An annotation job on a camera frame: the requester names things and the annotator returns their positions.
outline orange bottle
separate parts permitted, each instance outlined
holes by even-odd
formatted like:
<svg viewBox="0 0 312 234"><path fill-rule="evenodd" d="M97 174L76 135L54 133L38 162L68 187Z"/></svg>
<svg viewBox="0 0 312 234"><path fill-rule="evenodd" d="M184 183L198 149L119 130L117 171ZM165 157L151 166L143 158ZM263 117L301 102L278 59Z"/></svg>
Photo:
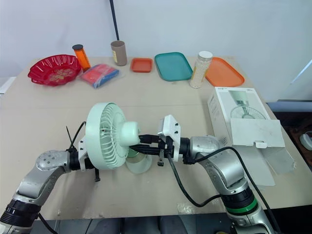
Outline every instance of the orange bottle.
<svg viewBox="0 0 312 234"><path fill-rule="evenodd" d="M80 45L80 44L74 45L72 48L76 54L76 57L79 61L80 66L85 72L91 67L91 65L89 63L88 57L86 56L86 53L84 52L83 45Z"/></svg>

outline box lid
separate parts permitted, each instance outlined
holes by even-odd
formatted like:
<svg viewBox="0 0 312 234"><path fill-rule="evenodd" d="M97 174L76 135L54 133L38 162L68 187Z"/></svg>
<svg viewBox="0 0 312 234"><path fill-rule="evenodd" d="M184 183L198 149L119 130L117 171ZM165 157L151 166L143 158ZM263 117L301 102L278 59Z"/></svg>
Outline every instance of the box lid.
<svg viewBox="0 0 312 234"><path fill-rule="evenodd" d="M233 145L285 147L279 120L231 118Z"/></svg>

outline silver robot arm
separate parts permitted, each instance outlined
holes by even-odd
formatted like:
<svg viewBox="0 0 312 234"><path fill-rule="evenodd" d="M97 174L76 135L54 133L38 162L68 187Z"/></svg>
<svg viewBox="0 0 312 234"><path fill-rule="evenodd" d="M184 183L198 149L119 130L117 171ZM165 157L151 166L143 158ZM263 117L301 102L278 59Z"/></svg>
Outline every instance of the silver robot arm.
<svg viewBox="0 0 312 234"><path fill-rule="evenodd" d="M275 233L260 203L254 197L244 176L243 167L235 155L223 151L200 164L221 194L226 213L233 222L236 233Z"/></svg>
<svg viewBox="0 0 312 234"><path fill-rule="evenodd" d="M94 168L88 158L81 163L78 155L76 149L51 150L37 158L33 169L22 180L0 218L0 234L30 233L57 179L62 174L80 170L81 165L84 170Z"/></svg>
<svg viewBox="0 0 312 234"><path fill-rule="evenodd" d="M219 141L213 136L194 136L188 139L180 137L180 130L179 123L172 115L168 115L160 121L158 136L139 136L140 142L148 145L139 144L130 148L143 154L159 155L158 166L163 166L163 158L168 157L178 183L180 179L175 172L173 161L178 161L182 157L184 164L199 162L221 195L226 213L233 222L231 231L234 234L275 234L261 204L248 185L242 166L243 161L236 155L223 151L225 148L221 149Z"/></svg>

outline black pole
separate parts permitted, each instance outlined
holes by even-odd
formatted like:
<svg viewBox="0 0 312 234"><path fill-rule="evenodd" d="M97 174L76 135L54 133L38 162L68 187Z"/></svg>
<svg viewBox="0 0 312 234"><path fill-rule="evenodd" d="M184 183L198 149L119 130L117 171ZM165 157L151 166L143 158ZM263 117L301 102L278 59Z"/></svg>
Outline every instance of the black pole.
<svg viewBox="0 0 312 234"><path fill-rule="evenodd" d="M113 0L109 0L111 4L111 10L112 10L112 15L113 15L113 21L114 21L114 27L115 27L115 32L116 32L116 38L119 40L119 34L118 34L118 29L117 29L117 22L116 22L116 15L115 15L115 9L114 9L114 2Z"/></svg>

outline fan grille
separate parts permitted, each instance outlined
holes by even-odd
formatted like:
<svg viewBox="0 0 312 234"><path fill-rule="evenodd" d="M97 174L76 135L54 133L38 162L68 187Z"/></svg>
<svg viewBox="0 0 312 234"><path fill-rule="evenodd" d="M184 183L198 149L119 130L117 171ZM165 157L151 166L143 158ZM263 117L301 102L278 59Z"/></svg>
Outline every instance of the fan grille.
<svg viewBox="0 0 312 234"><path fill-rule="evenodd" d="M102 156L109 168L122 165L128 154L128 147L118 144L119 127L125 120L122 110L115 104L108 104L102 112L100 144Z"/></svg>

